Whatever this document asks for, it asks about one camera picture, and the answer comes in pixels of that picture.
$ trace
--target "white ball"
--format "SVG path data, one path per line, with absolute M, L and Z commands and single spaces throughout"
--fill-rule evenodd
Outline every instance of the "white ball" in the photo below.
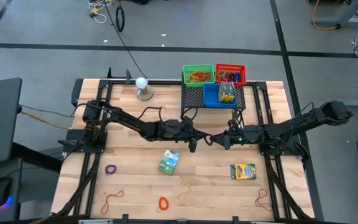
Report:
M 143 90 L 143 89 L 146 88 L 146 86 L 147 86 L 147 79 L 142 78 L 142 77 L 137 78 L 135 84 L 136 84 L 136 86 L 137 86 L 138 88 L 140 88 L 140 89 Z

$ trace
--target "colorful items in basket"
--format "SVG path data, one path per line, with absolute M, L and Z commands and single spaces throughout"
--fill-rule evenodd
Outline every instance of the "colorful items in basket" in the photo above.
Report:
M 195 71 L 186 74 L 187 83 L 208 82 L 211 80 L 211 72 Z
M 218 71 L 218 79 L 224 82 L 241 82 L 241 76 L 239 72 L 227 72 L 227 71 Z
M 234 85 L 233 82 L 222 82 L 219 87 L 219 102 L 231 103 L 234 100 Z

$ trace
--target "yellow cable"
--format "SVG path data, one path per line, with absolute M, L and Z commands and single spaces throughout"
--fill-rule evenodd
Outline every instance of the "yellow cable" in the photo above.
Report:
M 314 6 L 313 15 L 312 15 L 312 18 L 311 18 L 314 27 L 317 28 L 317 29 L 319 29 L 319 30 L 332 30 L 332 29 L 337 29 L 336 26 L 334 26 L 334 27 L 319 27 L 319 26 L 316 25 L 316 23 L 315 23 L 315 21 L 314 21 L 314 15 L 316 14 L 316 10 L 317 10 L 317 6 L 318 6 L 318 3 L 319 3 L 319 2 L 320 2 L 320 0 L 317 0 L 317 1 L 316 1 L 316 5 Z
M 24 112 L 24 111 L 21 111 L 21 113 L 24 114 L 24 115 L 27 115 L 27 116 L 29 116 L 29 117 L 31 117 L 31 118 L 34 118 L 34 119 L 36 119 L 36 120 L 38 120 L 38 121 L 41 121 L 41 122 L 43 122 L 43 123 L 45 123 L 45 124 L 49 124 L 49 125 L 51 125 L 51 126 L 53 126 L 53 127 L 55 127 L 55 128 L 60 128 L 60 129 L 66 129 L 66 130 L 68 130 L 68 127 L 64 127 L 64 126 L 60 126 L 60 125 L 56 125 L 56 124 L 49 123 L 48 121 L 46 121 L 46 120 L 44 120 L 44 119 L 42 119 L 42 118 L 40 118 L 40 117 L 38 117 L 38 116 L 36 116 L 36 115 L 34 115 L 34 114 L 30 114 L 30 113 L 27 113 L 27 112 Z

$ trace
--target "orange rubber band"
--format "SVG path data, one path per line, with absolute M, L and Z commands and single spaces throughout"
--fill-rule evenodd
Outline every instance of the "orange rubber band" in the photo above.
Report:
M 163 201 L 163 200 L 164 200 L 165 203 L 166 203 L 166 206 L 165 206 L 165 207 L 162 207 L 162 201 Z M 168 200 L 167 200 L 165 197 L 160 197 L 160 200 L 158 201 L 158 206 L 160 207 L 160 209 L 161 209 L 162 211 L 168 209 L 168 208 L 169 208 Z

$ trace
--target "blue light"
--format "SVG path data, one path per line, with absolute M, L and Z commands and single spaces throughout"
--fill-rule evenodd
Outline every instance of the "blue light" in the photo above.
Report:
M 1 205 L 0 208 L 7 208 L 7 207 L 9 207 L 10 205 L 12 205 L 12 203 L 13 203 L 13 196 L 10 195 L 10 196 L 7 198 L 5 204 Z

